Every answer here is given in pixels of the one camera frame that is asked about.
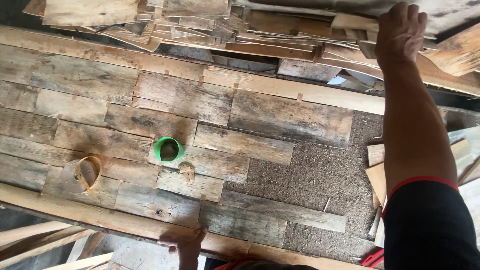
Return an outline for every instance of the sawdust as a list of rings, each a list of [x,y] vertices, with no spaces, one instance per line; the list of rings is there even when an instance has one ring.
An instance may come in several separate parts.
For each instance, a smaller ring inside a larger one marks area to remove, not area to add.
[[[318,211],[331,198],[327,212],[346,217],[346,233],[289,222],[283,248],[358,264],[354,258],[376,249],[368,236],[376,211],[365,169],[367,146],[382,140],[382,122],[383,116],[356,111],[348,150],[296,142],[289,166],[252,159],[247,183],[225,182],[225,189]]]

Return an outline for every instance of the green cup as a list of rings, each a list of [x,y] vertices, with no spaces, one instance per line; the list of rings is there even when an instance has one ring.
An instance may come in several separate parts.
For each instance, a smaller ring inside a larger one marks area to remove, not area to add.
[[[183,157],[185,149],[183,149],[183,146],[174,138],[163,137],[155,144],[154,152],[156,158],[161,162],[172,162]]]

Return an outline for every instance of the green plastic container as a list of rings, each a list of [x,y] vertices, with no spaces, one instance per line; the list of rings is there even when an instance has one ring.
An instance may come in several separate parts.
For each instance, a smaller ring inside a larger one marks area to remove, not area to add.
[[[161,158],[162,146],[165,143],[169,143],[169,140],[172,140],[178,146],[178,154],[175,158],[172,157],[169,160],[162,160],[162,158]],[[163,138],[159,139],[158,142],[155,144],[154,151],[155,151],[155,156],[158,160],[160,160],[161,162],[167,162],[167,163],[180,159],[181,157],[183,157],[183,154],[185,153],[185,149],[183,148],[183,146],[179,142],[177,142],[177,140],[175,140],[174,138],[170,138],[170,137],[163,137]]]

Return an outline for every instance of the hand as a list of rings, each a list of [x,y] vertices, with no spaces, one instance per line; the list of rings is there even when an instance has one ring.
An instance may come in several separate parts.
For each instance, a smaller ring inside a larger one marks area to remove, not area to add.
[[[380,67],[392,61],[415,61],[422,49],[427,13],[417,5],[396,4],[379,18],[380,30],[375,54]]]
[[[203,228],[193,240],[187,240],[180,237],[161,238],[157,243],[168,245],[168,253],[178,253],[180,258],[179,270],[196,270],[198,269],[198,257],[202,249],[202,241],[207,235],[208,229]]]

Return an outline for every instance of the work surface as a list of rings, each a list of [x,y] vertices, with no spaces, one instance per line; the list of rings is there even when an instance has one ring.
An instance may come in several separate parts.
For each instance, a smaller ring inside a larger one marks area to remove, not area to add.
[[[278,90],[287,81],[1,31],[0,182],[22,188],[2,185],[1,200],[149,238],[208,226],[216,238],[205,249],[233,258],[283,248],[351,262],[373,248],[351,236],[365,239],[375,214],[364,169],[382,116],[366,111],[381,111],[382,98],[300,83]],[[314,88],[295,99],[303,86]],[[164,136],[184,144],[183,159],[154,157]],[[59,182],[64,164],[87,154],[106,167],[98,199]],[[195,181],[178,173],[181,162]],[[76,202],[101,216],[68,211]]]

